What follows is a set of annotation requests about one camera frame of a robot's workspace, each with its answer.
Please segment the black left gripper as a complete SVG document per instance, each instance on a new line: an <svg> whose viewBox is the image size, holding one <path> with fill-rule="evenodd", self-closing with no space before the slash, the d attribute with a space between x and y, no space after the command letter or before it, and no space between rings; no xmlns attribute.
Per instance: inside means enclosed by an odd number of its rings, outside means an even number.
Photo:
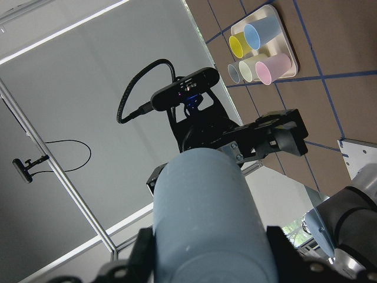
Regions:
<svg viewBox="0 0 377 283"><path fill-rule="evenodd" d="M211 91L203 91L213 104L199 110L200 91L187 94L161 90L151 98L152 108L166 111L179 151L210 148L228 154L239 166L262 160L275 152L303 156L308 152L306 126L297 109L271 111L244 126L231 120L220 100Z"/></svg>

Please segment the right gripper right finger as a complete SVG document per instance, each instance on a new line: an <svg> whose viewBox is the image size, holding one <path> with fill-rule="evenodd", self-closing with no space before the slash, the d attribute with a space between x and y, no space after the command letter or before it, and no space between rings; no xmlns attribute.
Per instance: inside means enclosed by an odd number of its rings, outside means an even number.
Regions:
<svg viewBox="0 0 377 283"><path fill-rule="evenodd" d="M302 256L282 229L268 226L266 235L276 264L279 282L332 282L332 270L320 259Z"/></svg>

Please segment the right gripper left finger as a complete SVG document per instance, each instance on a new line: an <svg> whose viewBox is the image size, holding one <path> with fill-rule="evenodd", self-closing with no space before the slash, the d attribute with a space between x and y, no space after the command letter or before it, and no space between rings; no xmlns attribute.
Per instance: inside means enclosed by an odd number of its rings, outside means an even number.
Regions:
<svg viewBox="0 0 377 283"><path fill-rule="evenodd" d="M130 256L102 266L97 275L97 282L150 282L155 257L156 241L153 229L141 228Z"/></svg>

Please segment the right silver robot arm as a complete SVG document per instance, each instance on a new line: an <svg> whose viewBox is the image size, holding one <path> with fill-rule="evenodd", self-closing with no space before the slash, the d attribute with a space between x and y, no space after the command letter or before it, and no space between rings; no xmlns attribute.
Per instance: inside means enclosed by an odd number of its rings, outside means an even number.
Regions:
<svg viewBox="0 0 377 283"><path fill-rule="evenodd" d="M300 258L278 226L267 227L279 282L376 282L376 164L367 164L352 183L305 216L320 246L332 246L334 266ZM95 282L149 282L157 274L156 237L141 228L127 260L104 265Z"/></svg>

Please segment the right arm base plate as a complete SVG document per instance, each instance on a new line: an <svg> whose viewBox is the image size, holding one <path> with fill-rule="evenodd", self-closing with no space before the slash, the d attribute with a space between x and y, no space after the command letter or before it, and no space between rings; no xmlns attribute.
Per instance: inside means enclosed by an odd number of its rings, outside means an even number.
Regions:
<svg viewBox="0 0 377 283"><path fill-rule="evenodd" d="M376 144L365 141L343 139L338 140L349 176L353 179L361 168L376 163Z"/></svg>

